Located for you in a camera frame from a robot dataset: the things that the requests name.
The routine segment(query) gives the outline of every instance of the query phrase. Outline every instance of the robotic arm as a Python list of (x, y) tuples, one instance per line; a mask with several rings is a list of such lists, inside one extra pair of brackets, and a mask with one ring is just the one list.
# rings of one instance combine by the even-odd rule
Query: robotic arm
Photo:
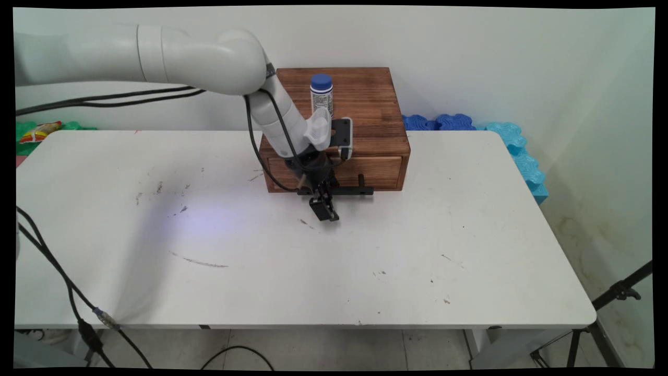
[[(230, 30), (214, 42), (195, 39), (181, 29), (147, 25), (111, 25), (57, 36), (14, 33), (14, 76), (18, 86), (161, 82), (248, 96), (256, 125), (301, 185), (314, 195), (310, 204), (318, 218), (339, 219), (330, 192), (338, 182), (333, 163), (324, 153), (331, 143), (329, 112), (320, 109), (304, 119), (259, 41), (248, 31)], [(352, 129), (351, 120), (347, 121)]]

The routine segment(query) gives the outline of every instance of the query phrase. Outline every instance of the white wall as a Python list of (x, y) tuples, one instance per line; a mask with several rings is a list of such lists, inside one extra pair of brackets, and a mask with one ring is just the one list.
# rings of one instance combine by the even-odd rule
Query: white wall
[[(476, 124), (513, 120), (532, 127), (531, 137), (539, 137), (623, 16), (624, 11), (614, 9), (404, 6), (14, 9), (14, 28), (55, 34), (99, 23), (149, 23), (214, 39), (228, 28), (245, 27), (278, 68), (388, 66), (404, 114), (431, 118), (461, 112)], [(319, 20), (317, 30), (313, 19)], [(17, 88), (17, 107), (154, 87), (83, 83)], [(211, 93), (122, 110), (54, 110), (20, 120), (54, 118), (113, 129), (243, 129), (246, 121), (241, 98)]]
[[(541, 209), (592, 299), (652, 259), (654, 26), (653, 9), (629, 10), (536, 140), (550, 191)], [(599, 317), (627, 366), (652, 367), (652, 278), (635, 289), (642, 300)]]
[[(651, 257), (654, 9), (14, 9), (14, 30), (25, 33), (111, 22), (181, 27), (212, 39), (245, 27), (277, 68), (388, 66), (404, 114), (461, 112), (474, 125), (503, 120), (524, 129), (527, 149), (547, 173), (550, 198), (542, 210), (592, 297)], [(16, 88), (16, 106), (155, 87)], [(246, 121), (241, 98), (213, 93), (19, 120), (77, 120), (106, 129), (243, 129)], [(651, 367), (651, 281), (639, 290), (642, 301), (617, 302), (601, 316), (627, 365)]]

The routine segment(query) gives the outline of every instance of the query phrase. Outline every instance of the blue bottle cap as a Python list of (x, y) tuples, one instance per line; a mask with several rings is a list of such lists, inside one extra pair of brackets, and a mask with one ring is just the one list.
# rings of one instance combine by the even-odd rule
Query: blue bottle cap
[(311, 77), (311, 87), (316, 90), (327, 90), (332, 87), (332, 77), (329, 74), (315, 74)]

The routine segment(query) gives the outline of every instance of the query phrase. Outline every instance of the bottle label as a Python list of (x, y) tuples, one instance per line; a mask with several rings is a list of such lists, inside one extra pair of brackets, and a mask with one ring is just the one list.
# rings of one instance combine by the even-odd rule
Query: bottle label
[(325, 107), (329, 111), (329, 116), (334, 117), (333, 92), (334, 90), (326, 94), (316, 94), (311, 92), (311, 113), (315, 112), (320, 107)]

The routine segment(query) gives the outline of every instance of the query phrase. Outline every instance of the black cable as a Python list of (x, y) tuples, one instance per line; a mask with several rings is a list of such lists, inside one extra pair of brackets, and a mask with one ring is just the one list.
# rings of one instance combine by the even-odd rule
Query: black cable
[(262, 160), (262, 157), (260, 157), (260, 152), (257, 149), (257, 144), (255, 144), (255, 136), (253, 136), (253, 124), (251, 122), (251, 103), (249, 102), (248, 96), (244, 95), (244, 101), (246, 102), (246, 116), (248, 117), (248, 133), (250, 134), (250, 143), (253, 145), (253, 151), (255, 152), (255, 155), (257, 156), (257, 161), (260, 163), (262, 166), (262, 169), (265, 170), (265, 173), (267, 176), (269, 176), (269, 179), (271, 179), (274, 184), (278, 185), (282, 190), (288, 191), (288, 192), (297, 192), (297, 189), (290, 189), (283, 184), (281, 184), (274, 175), (272, 175), (269, 172), (269, 169), (267, 166), (265, 166), (265, 162)]
[(84, 294), (81, 292), (81, 290), (79, 290), (79, 288), (74, 284), (74, 282), (72, 282), (69, 279), (69, 276), (67, 275), (67, 273), (65, 273), (65, 270), (63, 270), (63, 268), (60, 266), (60, 263), (55, 259), (55, 257), (51, 253), (51, 250), (49, 250), (49, 247), (46, 246), (46, 242), (44, 241), (44, 238), (42, 237), (41, 233), (39, 232), (39, 229), (37, 228), (37, 225), (35, 224), (33, 219), (30, 217), (30, 215), (28, 215), (28, 213), (26, 213), (24, 210), (22, 210), (18, 206), (16, 207), (16, 211), (18, 211), (19, 214), (21, 214), (23, 216), (23, 218), (25, 218), (25, 220), (28, 221), (28, 224), (30, 225), (30, 227), (32, 227), (33, 232), (35, 232), (35, 236), (37, 236), (37, 239), (39, 240), (39, 243), (35, 240), (35, 238), (33, 238), (33, 236), (30, 233), (28, 233), (25, 230), (25, 228), (23, 228), (21, 230), (23, 235), (25, 235), (25, 237), (28, 238), (28, 240), (47, 258), (47, 260), (49, 260), (49, 262), (51, 262), (53, 267), (63, 277), (63, 279), (65, 280), (65, 283), (68, 286), (71, 286), (74, 289), (74, 291), (77, 293), (77, 295), (79, 295), (81, 300), (83, 300), (83, 302), (88, 306), (88, 308), (94, 310), (96, 307), (84, 296)]
[(125, 334), (123, 329), (118, 329), (118, 334), (120, 334), (121, 337), (123, 337), (126, 340), (126, 342), (130, 344), (130, 346), (135, 350), (135, 352), (137, 352), (137, 354), (139, 354), (139, 357), (142, 358), (142, 360), (144, 361), (144, 364), (148, 368), (153, 368), (151, 366), (151, 363), (149, 363), (148, 359), (144, 356), (144, 353), (142, 353), (142, 351), (139, 349), (139, 347), (137, 347), (137, 345), (135, 345), (134, 342), (132, 342), (132, 340)]
[(169, 89), (143, 90), (143, 91), (139, 91), (139, 92), (127, 92), (127, 93), (120, 93), (120, 94), (107, 94), (107, 95), (97, 95), (97, 96), (83, 96), (83, 97), (80, 97), (80, 98), (65, 99), (65, 100), (59, 100), (58, 102), (42, 104), (41, 106), (45, 106), (45, 105), (48, 105), (48, 104), (61, 104), (61, 103), (71, 103), (71, 102), (88, 102), (88, 101), (91, 101), (91, 100), (107, 100), (107, 99), (128, 98), (128, 97), (131, 97), (131, 96), (143, 96), (143, 95), (151, 95), (151, 94), (182, 92), (184, 90), (191, 90), (191, 89), (195, 89), (195, 88), (192, 87), (192, 86), (179, 86), (177, 88), (169, 88)]
[(107, 366), (108, 366), (109, 368), (116, 368), (116, 366), (112, 363), (112, 361), (109, 360), (109, 358), (107, 358), (107, 355), (104, 353), (104, 351), (100, 351), (98, 354), (100, 355), (100, 357), (102, 358), (102, 360), (103, 360), (105, 363), (107, 363)]
[(79, 310), (77, 309), (77, 305), (74, 302), (74, 293), (72, 292), (72, 286), (70, 286), (67, 282), (67, 295), (69, 296), (69, 305), (72, 306), (72, 312), (74, 312), (74, 317), (77, 318), (77, 322), (83, 320), (81, 318), (81, 315), (79, 314)]
[(329, 166), (320, 166), (320, 167), (306, 167), (301, 164), (301, 161), (299, 160), (299, 157), (297, 156), (297, 152), (295, 150), (295, 146), (292, 144), (292, 140), (290, 139), (290, 134), (288, 134), (288, 129), (285, 126), (285, 122), (283, 121), (283, 115), (281, 115), (281, 110), (279, 109), (279, 105), (276, 103), (276, 100), (274, 99), (274, 96), (271, 95), (270, 92), (266, 91), (265, 89), (258, 89), (259, 92), (265, 93), (267, 96), (269, 96), (269, 100), (271, 100), (271, 103), (274, 105), (274, 110), (276, 111), (276, 115), (279, 117), (279, 122), (281, 123), (281, 127), (283, 128), (283, 134), (285, 134), (285, 138), (288, 141), (288, 146), (290, 147), (290, 151), (293, 154), (293, 159), (295, 160), (297, 166), (299, 166), (300, 169), (304, 171), (318, 171), (321, 169), (328, 169), (328, 168), (335, 168), (343, 164), (345, 162), (344, 159), (341, 159), (341, 162), (334, 164), (334, 165), (329, 165)]
[[(69, 294), (69, 303), (72, 307), (72, 312), (74, 313), (74, 316), (77, 318), (77, 322), (79, 324), (79, 332), (81, 333), (81, 336), (84, 339), (84, 342), (88, 345), (88, 347), (98, 354), (102, 356), (100, 353), (102, 351), (102, 342), (100, 341), (100, 338), (97, 336), (95, 333), (95, 330), (93, 329), (90, 324), (88, 324), (86, 321), (84, 321), (81, 316), (79, 315), (79, 312), (77, 310), (76, 304), (74, 302), (74, 297), (73, 297), (73, 291), (76, 291), (79, 297), (86, 302), (86, 304), (91, 308), (91, 310), (96, 311), (98, 308), (95, 307), (79, 290), (79, 288), (74, 284), (69, 279), (69, 276), (67, 273), (65, 273), (65, 270), (60, 266), (58, 261), (55, 259), (49, 248), (46, 246), (46, 242), (44, 242), (44, 239), (41, 236), (41, 233), (39, 232), (39, 229), (37, 228), (37, 225), (33, 221), (33, 219), (26, 213), (24, 210), (22, 210), (20, 207), (16, 207), (16, 210), (18, 213), (20, 213), (30, 224), (30, 226), (33, 228), (33, 231), (35, 232), (35, 236), (37, 236), (37, 239), (41, 240), (41, 243), (38, 243), (37, 240), (25, 229), (25, 227), (21, 224), (19, 224), (19, 231), (23, 233), (23, 235), (44, 255), (44, 257), (51, 262), (51, 265), (60, 273), (60, 275), (63, 277), (65, 280), (65, 284), (67, 285), (67, 293)], [(121, 337), (123, 337), (128, 344), (137, 352), (137, 354), (142, 358), (144, 363), (148, 368), (153, 368), (151, 364), (148, 362), (144, 354), (141, 352), (141, 350), (132, 342), (132, 340), (119, 328), (118, 332), (121, 334)]]
[(109, 108), (109, 107), (133, 106), (135, 104), (158, 102), (158, 101), (161, 101), (161, 100), (187, 98), (189, 96), (195, 96), (195, 95), (201, 94), (205, 91), (206, 90), (197, 90), (196, 92), (187, 93), (187, 94), (179, 94), (179, 95), (172, 95), (172, 96), (161, 96), (161, 97), (157, 97), (157, 98), (132, 100), (132, 101), (129, 101), (129, 102), (119, 102), (119, 103), (91, 103), (91, 102), (61, 102), (61, 103), (58, 103), (58, 102), (56, 102), (56, 103), (42, 104), (42, 105), (39, 105), (39, 106), (22, 108), (21, 110), (16, 110), (16, 116), (21, 116), (21, 115), (25, 115), (25, 114), (32, 114), (33, 112), (53, 110), (53, 109), (56, 109), (56, 108), (65, 108), (65, 107), (102, 107), (102, 108)]
[(217, 354), (215, 354), (213, 357), (211, 357), (211, 359), (209, 359), (209, 360), (202, 366), (202, 368), (200, 368), (200, 369), (205, 369), (206, 366), (207, 366), (209, 363), (211, 363), (211, 361), (213, 361), (214, 359), (217, 358), (217, 356), (219, 356), (220, 354), (222, 354), (222, 353), (224, 353), (224, 352), (226, 352), (226, 351), (228, 351), (228, 350), (232, 350), (232, 349), (244, 349), (244, 350), (248, 350), (248, 351), (250, 351), (250, 352), (252, 352), (252, 353), (255, 353), (257, 356), (259, 356), (260, 358), (262, 358), (262, 360), (265, 361), (265, 363), (269, 366), (269, 369), (270, 369), (270, 370), (274, 371), (274, 367), (272, 367), (271, 363), (267, 360), (267, 358), (265, 358), (264, 355), (258, 353), (257, 351), (253, 350), (252, 348), (250, 348), (250, 347), (246, 347), (246, 346), (230, 346), (230, 347), (228, 347), (227, 349), (223, 349), (223, 350), (217, 352)]

